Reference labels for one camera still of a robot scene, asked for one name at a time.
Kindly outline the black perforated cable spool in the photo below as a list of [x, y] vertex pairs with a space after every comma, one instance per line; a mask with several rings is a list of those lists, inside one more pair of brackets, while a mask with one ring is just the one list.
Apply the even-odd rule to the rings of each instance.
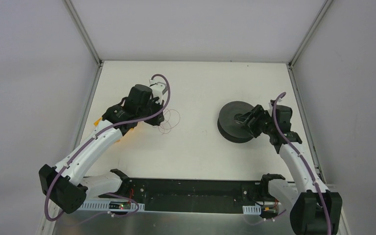
[[253, 109], [253, 106], [244, 101], [232, 101], [225, 104], [218, 115], [217, 128], [219, 133], [228, 141], [246, 143], [253, 137], [234, 120], [236, 114], [244, 114]]

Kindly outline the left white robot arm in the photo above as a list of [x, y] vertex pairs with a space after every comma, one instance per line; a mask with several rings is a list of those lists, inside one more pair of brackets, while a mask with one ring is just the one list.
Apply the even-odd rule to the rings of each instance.
[[163, 82], [149, 86], [136, 84], [120, 103], [109, 107], [92, 133], [76, 149], [55, 166], [44, 165], [39, 178], [45, 203], [55, 203], [63, 212], [76, 211], [87, 198], [113, 193], [118, 198], [129, 194], [126, 175], [117, 169], [93, 177], [86, 174], [91, 166], [114, 143], [119, 141], [139, 122], [158, 126], [163, 121], [163, 110], [169, 86]]

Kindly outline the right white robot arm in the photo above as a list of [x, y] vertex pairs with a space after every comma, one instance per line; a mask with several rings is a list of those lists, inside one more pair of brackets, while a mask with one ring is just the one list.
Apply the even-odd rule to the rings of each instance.
[[235, 112], [234, 120], [254, 138], [269, 136], [270, 143], [286, 163], [296, 185], [294, 191], [281, 177], [259, 186], [258, 194], [266, 201], [274, 197], [289, 212], [290, 225], [297, 235], [335, 235], [338, 233], [342, 197], [332, 192], [309, 165], [300, 150], [302, 140], [291, 131], [293, 111], [283, 105], [272, 111], [261, 105], [246, 113]]

